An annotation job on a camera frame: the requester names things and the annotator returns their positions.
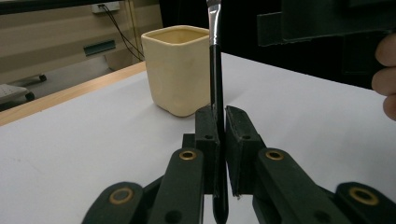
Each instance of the white table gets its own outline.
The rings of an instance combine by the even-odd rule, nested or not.
[[[384,97],[222,55],[224,104],[244,109],[268,147],[320,186],[356,181],[396,201],[396,123]],[[152,103],[146,72],[0,127],[0,223],[80,223],[98,195],[163,175],[194,116]],[[251,197],[230,198],[228,223],[257,223]],[[205,197],[205,223],[214,223]]]

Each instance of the screw hole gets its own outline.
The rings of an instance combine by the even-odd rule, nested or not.
[[[170,211],[165,215],[166,223],[179,223],[181,220],[181,213],[179,211]]]
[[[331,217],[329,216],[329,214],[327,214],[323,211],[316,211],[314,213],[314,217],[320,223],[331,223],[331,220],[332,220]]]
[[[275,152],[271,152],[270,156],[274,157],[274,158],[280,158],[280,155],[278,153],[275,153]]]
[[[183,157],[185,157],[185,158],[191,158],[191,157],[192,157],[192,153],[190,153],[190,152],[185,152],[185,153],[183,154]]]
[[[363,192],[363,191],[357,191],[356,195],[358,195],[359,197],[361,197],[364,200],[371,200],[372,199],[372,197],[368,193]]]

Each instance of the cable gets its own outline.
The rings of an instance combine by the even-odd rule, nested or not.
[[[110,12],[110,10],[108,9],[108,7],[105,4],[101,4],[99,5],[99,7],[102,7],[105,10],[105,13],[107,14],[107,16],[111,19],[111,21],[113,22],[113,24],[116,26],[117,30],[119,31],[122,41],[125,45],[125,47],[132,53],[132,55],[134,55],[140,62],[143,62],[142,58],[140,58],[140,55],[144,58],[144,54],[137,48],[135,47],[130,41],[129,39],[122,33],[122,31],[120,30],[120,27],[116,21],[116,19],[114,18],[114,16],[112,15],[112,13]],[[137,55],[136,56],[133,51],[128,47],[127,42],[125,42],[125,40],[137,51]]]
[[[129,5],[129,8],[131,8],[131,1],[128,1],[128,5]],[[137,44],[137,36],[136,36],[136,26],[134,26],[134,15],[132,15],[132,11],[130,11],[130,16],[131,16],[132,25],[134,27],[134,42],[138,46],[138,44]]]

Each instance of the finger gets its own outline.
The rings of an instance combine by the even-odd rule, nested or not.
[[[375,73],[372,88],[381,95],[396,94],[396,67],[384,68]]]
[[[387,35],[379,42],[375,57],[387,67],[396,66],[396,34]]]
[[[388,96],[384,101],[384,112],[393,120],[396,120],[396,95]]]

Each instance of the dark background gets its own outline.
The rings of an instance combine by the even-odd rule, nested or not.
[[[277,67],[371,89],[371,79],[380,66],[375,60],[377,40],[367,38],[345,42],[342,36],[321,37],[310,41],[259,47],[257,15],[279,12],[280,1],[227,0],[221,3],[222,51]],[[163,27],[191,25],[208,28],[205,0],[160,0]],[[348,72],[362,65],[370,69]]]

